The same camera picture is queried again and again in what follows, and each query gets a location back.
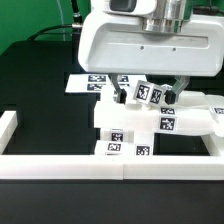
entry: white block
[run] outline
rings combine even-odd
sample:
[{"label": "white block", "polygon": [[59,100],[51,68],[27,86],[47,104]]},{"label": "white block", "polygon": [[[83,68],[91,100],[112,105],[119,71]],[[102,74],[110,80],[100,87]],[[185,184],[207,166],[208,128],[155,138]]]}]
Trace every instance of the white block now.
[{"label": "white block", "polygon": [[164,91],[162,86],[139,80],[133,99],[143,105],[159,107],[164,98]]},{"label": "white block", "polygon": [[136,131],[135,134],[134,134],[134,143],[135,144],[150,145],[151,148],[153,149],[154,133]]},{"label": "white block", "polygon": [[133,144],[126,142],[97,141],[95,155],[104,156],[151,156],[152,147],[147,144]]},{"label": "white block", "polygon": [[208,110],[175,108],[175,111],[176,114],[173,116],[161,114],[159,108],[142,110],[137,104],[97,102],[94,126],[188,136],[201,136],[214,132],[214,121]]},{"label": "white block", "polygon": [[5,111],[0,118],[0,154],[5,150],[17,125],[16,111]]},{"label": "white block", "polygon": [[124,179],[223,180],[223,158],[151,156],[125,158]]},{"label": "white block", "polygon": [[[139,79],[146,81],[145,75],[122,75],[121,79],[118,80],[118,84],[120,88],[126,90],[134,88]],[[110,79],[106,74],[73,74],[69,76],[65,92],[100,93],[105,85],[111,85]]]},{"label": "white block", "polygon": [[202,140],[210,154],[210,156],[224,157],[224,139],[217,137],[214,133],[202,136]]},{"label": "white block", "polygon": [[223,96],[206,95],[205,98],[211,107],[224,106]]},{"label": "white block", "polygon": [[123,161],[113,157],[94,156],[94,163],[91,164],[91,179],[116,179],[123,180]]},{"label": "white block", "polygon": [[134,131],[122,129],[100,129],[100,140],[103,141],[121,141],[121,142],[134,142]]},{"label": "white block", "polygon": [[179,95],[178,102],[175,103],[177,106],[182,107],[195,107],[195,108],[208,108],[209,104],[205,97],[205,94],[202,92],[194,91],[183,91]]}]

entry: white plastic housing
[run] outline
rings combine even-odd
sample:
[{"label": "white plastic housing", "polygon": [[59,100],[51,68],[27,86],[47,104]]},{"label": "white plastic housing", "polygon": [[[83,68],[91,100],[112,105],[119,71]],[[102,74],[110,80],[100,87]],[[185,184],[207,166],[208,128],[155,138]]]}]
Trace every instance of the white plastic housing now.
[{"label": "white plastic housing", "polygon": [[224,18],[193,15],[180,34],[142,31],[140,17],[92,12],[79,62],[89,72],[215,76],[223,63]]},{"label": "white plastic housing", "polygon": [[157,0],[137,0],[136,7],[133,12],[117,12],[112,11],[110,9],[110,0],[92,0],[91,4],[94,9],[99,11],[104,11],[107,13],[113,13],[113,14],[122,14],[122,15],[149,15],[151,14],[157,6]]}]

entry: black table surface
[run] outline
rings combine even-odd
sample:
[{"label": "black table surface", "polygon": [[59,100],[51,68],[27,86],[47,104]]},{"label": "black table surface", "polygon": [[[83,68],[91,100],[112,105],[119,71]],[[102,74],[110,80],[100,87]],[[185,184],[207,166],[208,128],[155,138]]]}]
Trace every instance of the black table surface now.
[{"label": "black table surface", "polygon": [[[0,56],[0,111],[16,110],[19,126],[5,154],[91,154],[96,94],[65,94],[83,73],[70,42],[17,42]],[[223,75],[193,78],[190,89],[221,94]],[[167,77],[148,77],[169,83]],[[180,154],[206,154],[199,138],[157,136],[157,153],[178,142]],[[195,152],[192,148],[200,146]],[[181,150],[178,147],[170,154]],[[222,224],[223,181],[0,180],[0,223]]]}]

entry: black cable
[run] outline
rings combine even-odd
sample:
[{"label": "black cable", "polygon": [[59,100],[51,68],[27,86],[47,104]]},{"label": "black cable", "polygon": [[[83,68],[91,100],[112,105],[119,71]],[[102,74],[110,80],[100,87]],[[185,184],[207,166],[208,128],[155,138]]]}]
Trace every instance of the black cable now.
[{"label": "black cable", "polygon": [[75,23],[82,23],[82,17],[79,12],[78,3],[76,0],[71,0],[72,9],[73,9],[73,19]]},{"label": "black cable", "polygon": [[40,33],[38,36],[42,36],[42,35],[72,35],[72,34],[76,34],[76,32],[61,32],[61,33]]},{"label": "black cable", "polygon": [[39,35],[42,35],[43,33],[50,31],[50,30],[56,30],[56,29],[62,29],[62,28],[72,28],[72,24],[65,24],[65,25],[58,25],[58,26],[51,26],[45,29],[40,30],[36,34],[30,36],[27,40],[35,40]]},{"label": "black cable", "polygon": [[197,15],[215,16],[220,13],[220,10],[216,6],[195,6],[193,12]]}]

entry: green background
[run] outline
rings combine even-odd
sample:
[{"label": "green background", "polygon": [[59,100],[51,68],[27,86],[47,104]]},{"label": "green background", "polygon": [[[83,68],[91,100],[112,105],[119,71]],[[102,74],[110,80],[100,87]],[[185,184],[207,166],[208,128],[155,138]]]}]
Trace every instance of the green background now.
[{"label": "green background", "polygon": [[[70,0],[60,0],[64,22],[72,23]],[[196,0],[207,4],[207,0]],[[212,0],[214,5],[224,8],[224,1]],[[90,0],[78,0],[82,16],[90,10]],[[26,40],[37,31],[61,24],[57,0],[0,0],[0,54],[13,42]],[[38,39],[63,40],[62,36],[41,36]]]}]

